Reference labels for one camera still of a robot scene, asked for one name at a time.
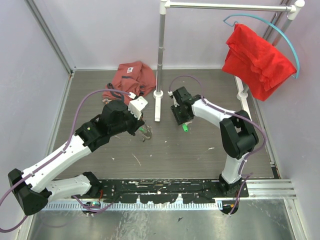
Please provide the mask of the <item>green key tag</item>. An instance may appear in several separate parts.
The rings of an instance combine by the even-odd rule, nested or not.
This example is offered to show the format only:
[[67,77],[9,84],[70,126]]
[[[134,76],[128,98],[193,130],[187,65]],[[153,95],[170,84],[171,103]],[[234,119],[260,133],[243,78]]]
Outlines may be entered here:
[[190,124],[189,123],[183,123],[182,124],[182,129],[185,133],[188,133],[191,131],[191,127],[190,127]]

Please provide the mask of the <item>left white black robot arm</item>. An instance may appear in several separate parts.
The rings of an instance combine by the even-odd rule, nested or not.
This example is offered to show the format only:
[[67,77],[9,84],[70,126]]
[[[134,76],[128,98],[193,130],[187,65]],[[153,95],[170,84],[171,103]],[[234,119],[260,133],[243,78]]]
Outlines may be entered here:
[[110,138],[127,132],[134,136],[144,125],[143,110],[148,101],[143,97],[125,104],[112,100],[102,112],[72,131],[71,138],[40,162],[24,170],[8,173],[10,186],[23,213],[31,216],[41,211],[49,202],[71,196],[96,198],[102,184],[90,171],[76,177],[57,180],[56,177],[76,161],[88,156]]

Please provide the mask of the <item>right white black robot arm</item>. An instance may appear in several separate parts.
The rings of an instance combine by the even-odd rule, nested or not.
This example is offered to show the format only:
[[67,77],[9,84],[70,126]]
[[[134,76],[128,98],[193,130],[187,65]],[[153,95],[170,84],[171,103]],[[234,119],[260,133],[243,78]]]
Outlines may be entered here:
[[218,189],[225,197],[231,197],[241,185],[245,157],[259,143],[258,135],[248,113],[244,110],[230,111],[217,106],[201,95],[192,96],[185,87],[169,91],[173,99],[170,107],[178,125],[195,117],[204,119],[220,129],[222,146],[227,154]]

